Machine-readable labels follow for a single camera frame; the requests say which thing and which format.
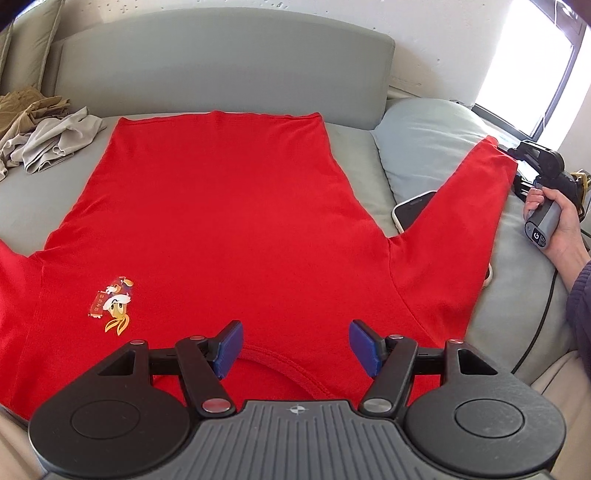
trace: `human hand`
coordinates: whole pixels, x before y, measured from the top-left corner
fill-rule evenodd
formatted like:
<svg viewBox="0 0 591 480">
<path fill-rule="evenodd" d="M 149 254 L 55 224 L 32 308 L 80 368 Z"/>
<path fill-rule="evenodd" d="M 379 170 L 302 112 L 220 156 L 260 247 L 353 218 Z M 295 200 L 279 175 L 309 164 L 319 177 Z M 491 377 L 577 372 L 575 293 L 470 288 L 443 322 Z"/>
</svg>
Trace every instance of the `human hand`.
<svg viewBox="0 0 591 480">
<path fill-rule="evenodd" d="M 564 285 L 570 291 L 579 273 L 591 258 L 581 237 L 577 209 L 562 192 L 546 187 L 542 187 L 541 190 L 531 189 L 525 199 L 524 219 L 527 220 L 530 212 L 536 210 L 546 198 L 556 202 L 562 211 L 548 247 L 542 252 L 558 269 Z"/>
</svg>

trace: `sofa backrest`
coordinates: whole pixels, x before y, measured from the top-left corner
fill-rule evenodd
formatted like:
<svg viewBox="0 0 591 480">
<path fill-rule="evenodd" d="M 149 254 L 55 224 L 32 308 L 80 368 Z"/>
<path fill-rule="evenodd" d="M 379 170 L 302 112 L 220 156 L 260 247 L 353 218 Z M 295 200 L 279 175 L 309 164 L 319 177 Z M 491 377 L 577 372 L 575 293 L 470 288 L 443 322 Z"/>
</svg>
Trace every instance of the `sofa backrest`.
<svg viewBox="0 0 591 480">
<path fill-rule="evenodd" d="M 98 116 L 320 112 L 372 129 L 382 118 L 394 41 L 314 15 L 193 8 L 140 15 L 54 43 L 46 95 Z"/>
</svg>

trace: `sofa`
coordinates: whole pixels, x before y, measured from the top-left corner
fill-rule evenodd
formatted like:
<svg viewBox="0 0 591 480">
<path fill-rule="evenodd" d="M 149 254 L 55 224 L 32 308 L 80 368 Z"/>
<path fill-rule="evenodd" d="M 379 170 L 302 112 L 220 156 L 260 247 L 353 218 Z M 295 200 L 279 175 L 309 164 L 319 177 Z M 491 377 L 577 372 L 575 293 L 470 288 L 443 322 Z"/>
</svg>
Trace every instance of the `sofa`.
<svg viewBox="0 0 591 480">
<path fill-rule="evenodd" d="M 376 31 L 251 8 L 163 11 L 55 41 L 41 91 L 69 98 L 72 111 L 87 106 L 107 127 L 46 171 L 10 171 L 0 184 L 0 238 L 23 255 L 43 248 L 121 116 L 214 109 L 320 112 L 356 198 L 386 236 L 396 235 L 396 202 L 438 189 L 489 130 L 453 102 L 389 99 L 394 54 L 394 40 Z M 171 168 L 165 159 L 162 168 Z M 493 280 L 466 339 L 503 367 L 513 369 L 521 360 L 516 375 L 531 384 L 573 349 L 573 337 L 564 322 L 567 292 L 560 280 L 540 326 L 554 268 L 522 234 L 521 209 L 510 194 L 491 259 Z"/>
</svg>

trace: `sleeve cuff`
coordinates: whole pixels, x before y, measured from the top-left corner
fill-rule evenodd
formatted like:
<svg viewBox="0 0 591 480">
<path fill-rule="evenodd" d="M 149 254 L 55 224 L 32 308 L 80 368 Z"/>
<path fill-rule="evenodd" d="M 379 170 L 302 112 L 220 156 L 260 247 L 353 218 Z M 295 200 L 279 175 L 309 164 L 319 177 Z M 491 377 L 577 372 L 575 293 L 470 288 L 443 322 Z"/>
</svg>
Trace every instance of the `sleeve cuff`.
<svg viewBox="0 0 591 480">
<path fill-rule="evenodd" d="M 591 276 L 591 262 L 587 263 L 581 270 L 581 273 L 575 280 L 572 290 L 570 291 L 569 298 L 566 301 L 566 319 L 570 320 L 575 317 L 579 302 L 583 297 L 585 287 Z"/>
</svg>

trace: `red sweatshirt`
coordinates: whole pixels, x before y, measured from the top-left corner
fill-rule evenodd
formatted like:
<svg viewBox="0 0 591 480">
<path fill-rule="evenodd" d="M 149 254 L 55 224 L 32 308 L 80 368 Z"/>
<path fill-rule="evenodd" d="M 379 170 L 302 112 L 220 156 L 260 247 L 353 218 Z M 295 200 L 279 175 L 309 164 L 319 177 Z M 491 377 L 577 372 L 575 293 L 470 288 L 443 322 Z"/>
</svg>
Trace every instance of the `red sweatshirt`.
<svg viewBox="0 0 591 480">
<path fill-rule="evenodd" d="M 0 403 L 29 418 L 125 342 L 172 347 L 232 319 L 245 346 L 224 385 L 238 405 L 356 403 L 371 380 L 352 319 L 422 346 L 465 334 L 515 169 L 482 141 L 389 239 L 318 114 L 121 119 L 45 249 L 0 242 Z"/>
</svg>

